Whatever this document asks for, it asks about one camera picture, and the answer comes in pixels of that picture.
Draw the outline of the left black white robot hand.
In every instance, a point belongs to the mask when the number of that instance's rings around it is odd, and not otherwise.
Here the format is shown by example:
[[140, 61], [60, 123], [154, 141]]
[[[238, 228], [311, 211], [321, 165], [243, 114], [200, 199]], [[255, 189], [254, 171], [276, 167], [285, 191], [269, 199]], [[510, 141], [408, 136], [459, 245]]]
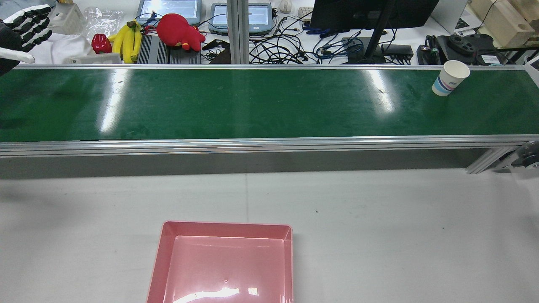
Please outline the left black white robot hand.
[[48, 28], [52, 6], [34, 5], [14, 12], [1, 21], [1, 71], [4, 75], [19, 63], [32, 64], [29, 52], [52, 36]]

